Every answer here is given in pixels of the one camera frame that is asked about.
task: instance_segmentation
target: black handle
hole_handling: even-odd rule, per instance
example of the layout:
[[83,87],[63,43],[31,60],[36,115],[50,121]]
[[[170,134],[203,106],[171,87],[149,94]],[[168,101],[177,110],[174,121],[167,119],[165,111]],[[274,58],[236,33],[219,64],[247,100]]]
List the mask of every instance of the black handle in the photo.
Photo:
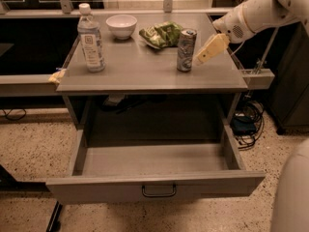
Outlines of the black handle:
[[162,194],[149,194],[146,193],[146,187],[142,186],[142,193],[144,197],[157,198],[157,197],[172,197],[175,196],[177,192],[176,185],[173,185],[173,191],[171,193],[162,193]]

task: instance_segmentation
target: bowl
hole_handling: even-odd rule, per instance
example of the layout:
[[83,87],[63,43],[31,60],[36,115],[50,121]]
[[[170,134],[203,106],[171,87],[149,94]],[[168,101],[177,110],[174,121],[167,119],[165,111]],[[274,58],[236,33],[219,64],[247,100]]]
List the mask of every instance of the bowl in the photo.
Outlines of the bowl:
[[119,40],[128,39],[134,32],[137,19],[129,14],[117,14],[106,20],[109,31]]

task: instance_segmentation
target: aluminum can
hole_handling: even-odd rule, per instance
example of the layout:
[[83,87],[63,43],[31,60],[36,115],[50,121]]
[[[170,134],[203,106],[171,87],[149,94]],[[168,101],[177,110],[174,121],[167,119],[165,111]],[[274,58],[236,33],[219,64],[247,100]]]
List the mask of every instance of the aluminum can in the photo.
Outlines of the aluminum can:
[[192,58],[196,42],[195,29],[184,28],[178,41],[177,69],[181,72],[189,72],[192,68]]

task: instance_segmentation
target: clear bottle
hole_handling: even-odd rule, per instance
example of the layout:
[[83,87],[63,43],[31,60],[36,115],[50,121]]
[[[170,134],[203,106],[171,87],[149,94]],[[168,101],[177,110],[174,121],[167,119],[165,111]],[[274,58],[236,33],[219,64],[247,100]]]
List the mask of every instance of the clear bottle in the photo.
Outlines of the clear bottle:
[[77,25],[77,31],[86,59],[87,68],[91,73],[100,72],[105,68],[105,62],[102,53],[99,23],[94,20],[89,4],[80,4],[79,11],[81,17]]

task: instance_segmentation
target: floor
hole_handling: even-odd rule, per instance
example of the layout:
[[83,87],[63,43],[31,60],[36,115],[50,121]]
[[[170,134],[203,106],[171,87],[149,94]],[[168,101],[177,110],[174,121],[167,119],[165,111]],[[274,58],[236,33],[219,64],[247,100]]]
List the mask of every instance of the floor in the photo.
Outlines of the floor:
[[[240,153],[248,170],[266,172],[251,196],[68,205],[60,216],[60,231],[269,231],[282,165],[309,132],[288,130],[278,135],[271,117],[265,113],[264,118],[264,131],[255,147]],[[66,109],[29,109],[18,122],[1,116],[0,134],[0,163],[18,181],[44,182],[66,175],[75,140]],[[49,193],[1,192],[0,231],[45,231],[55,204]]]

